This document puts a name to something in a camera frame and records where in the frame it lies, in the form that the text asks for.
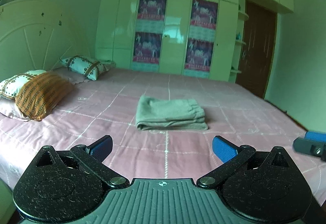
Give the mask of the grey pants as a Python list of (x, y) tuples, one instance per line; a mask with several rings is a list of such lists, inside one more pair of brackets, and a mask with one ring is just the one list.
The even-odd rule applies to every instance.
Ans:
[(207, 130), (205, 117), (194, 99), (163, 100), (142, 95), (135, 124), (139, 130)]

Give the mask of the pink quilted bedspread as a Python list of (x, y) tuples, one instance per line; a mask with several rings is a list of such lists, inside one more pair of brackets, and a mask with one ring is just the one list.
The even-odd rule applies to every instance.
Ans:
[(1, 116), (1, 180), (9, 187), (42, 146), (68, 150), (104, 135), (113, 138), (105, 165), (128, 179), (197, 179), (221, 164), (212, 151), (220, 135), (259, 151), (284, 147), (316, 199), (325, 201), (325, 163), (292, 148), (305, 130), (239, 85), (119, 69), (74, 81), (41, 121)]

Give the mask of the pink pillow under patterned pillow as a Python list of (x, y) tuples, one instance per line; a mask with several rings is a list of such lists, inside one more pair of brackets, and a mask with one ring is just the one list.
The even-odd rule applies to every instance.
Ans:
[(60, 67), (60, 68), (51, 70), (51, 72), (53, 72), (54, 74), (59, 75), (63, 79), (66, 79), (67, 81), (69, 81), (73, 85), (77, 85), (79, 83), (84, 83), (84, 82), (89, 82), (90, 81), (90, 79), (87, 79), (82, 74), (73, 72), (73, 71), (69, 70), (66, 67)]

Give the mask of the white brown patterned pillow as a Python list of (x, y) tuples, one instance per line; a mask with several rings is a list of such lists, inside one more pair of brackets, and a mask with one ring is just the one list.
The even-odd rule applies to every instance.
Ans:
[(96, 81), (102, 74), (116, 66), (115, 62), (111, 60), (100, 61), (83, 55), (63, 58), (59, 62), (70, 71), (81, 74), (92, 81)]

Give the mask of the orange striped pillow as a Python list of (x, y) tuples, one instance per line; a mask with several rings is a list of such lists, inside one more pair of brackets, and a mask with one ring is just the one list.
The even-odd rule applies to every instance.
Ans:
[(45, 72), (25, 83), (15, 98), (18, 109), (32, 120), (47, 117), (74, 85), (53, 72)]

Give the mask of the red poster lower right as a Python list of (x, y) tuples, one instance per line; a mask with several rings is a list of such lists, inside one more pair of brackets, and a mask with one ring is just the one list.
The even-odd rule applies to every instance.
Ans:
[(189, 38), (185, 58), (185, 69), (209, 72), (213, 47), (213, 42)]

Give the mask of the red poster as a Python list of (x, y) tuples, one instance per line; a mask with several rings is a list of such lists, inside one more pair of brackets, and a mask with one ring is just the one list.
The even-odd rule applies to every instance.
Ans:
[(185, 58), (185, 69), (209, 72), (213, 47), (213, 42), (189, 38)]
[(161, 52), (162, 34), (136, 32), (133, 62), (158, 64)]
[(215, 30), (218, 4), (206, 0), (193, 0), (190, 25)]
[(140, 0), (137, 19), (164, 21), (167, 0)]

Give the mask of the pink pillow under orange pillow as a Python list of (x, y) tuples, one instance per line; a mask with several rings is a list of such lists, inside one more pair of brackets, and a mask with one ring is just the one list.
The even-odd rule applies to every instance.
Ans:
[(0, 112), (8, 118), (18, 121), (30, 121), (30, 118), (25, 116), (16, 106), (15, 101), (1, 97)]

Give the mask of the dark brown wooden door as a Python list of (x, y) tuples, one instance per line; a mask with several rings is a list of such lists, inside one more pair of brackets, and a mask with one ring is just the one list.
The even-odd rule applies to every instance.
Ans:
[(268, 86), (276, 43), (277, 13), (246, 1), (243, 41), (236, 83), (254, 95), (264, 98)]

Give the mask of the white patterned pillow behind orange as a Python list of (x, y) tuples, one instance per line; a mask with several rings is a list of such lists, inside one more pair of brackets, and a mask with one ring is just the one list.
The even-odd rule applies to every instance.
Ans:
[(45, 73), (45, 70), (30, 70), (5, 79), (0, 84), (1, 97), (15, 99), (20, 89), (34, 77)]

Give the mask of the red poster lower left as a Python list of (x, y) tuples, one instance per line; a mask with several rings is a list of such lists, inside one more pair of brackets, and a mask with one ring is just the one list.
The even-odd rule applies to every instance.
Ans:
[(158, 64), (161, 52), (162, 34), (136, 32), (133, 62)]

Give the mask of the cream wooden headboard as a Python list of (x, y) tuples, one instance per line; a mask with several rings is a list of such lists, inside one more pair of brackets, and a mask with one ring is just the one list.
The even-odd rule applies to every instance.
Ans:
[(1, 5), (1, 80), (28, 70), (53, 70), (59, 60), (89, 56), (86, 34), (73, 15), (49, 0)]

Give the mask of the red poster upper right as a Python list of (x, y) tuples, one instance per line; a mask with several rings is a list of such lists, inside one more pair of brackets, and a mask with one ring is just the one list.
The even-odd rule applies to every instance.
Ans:
[(193, 0), (190, 25), (215, 30), (218, 4), (206, 0)]

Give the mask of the cream glossy wardrobe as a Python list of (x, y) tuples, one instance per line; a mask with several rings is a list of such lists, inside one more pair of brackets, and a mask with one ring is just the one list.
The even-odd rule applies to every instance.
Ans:
[[(218, 4), (215, 30), (190, 25), (193, 0), (167, 0), (164, 21), (137, 19), (140, 0), (101, 0), (95, 55), (112, 60), (119, 68), (183, 74), (197, 78), (234, 82), (239, 56), (245, 44), (243, 25), (247, 0), (206, 0)], [(294, 0), (251, 0), (278, 13), (294, 10)], [(133, 62), (136, 32), (162, 34), (158, 64)], [(213, 42), (209, 72), (185, 69), (188, 39)]]

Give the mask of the red poster upper left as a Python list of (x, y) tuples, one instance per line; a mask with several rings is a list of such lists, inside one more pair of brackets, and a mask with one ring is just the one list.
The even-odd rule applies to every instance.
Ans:
[(164, 21), (167, 0), (140, 0), (137, 19)]

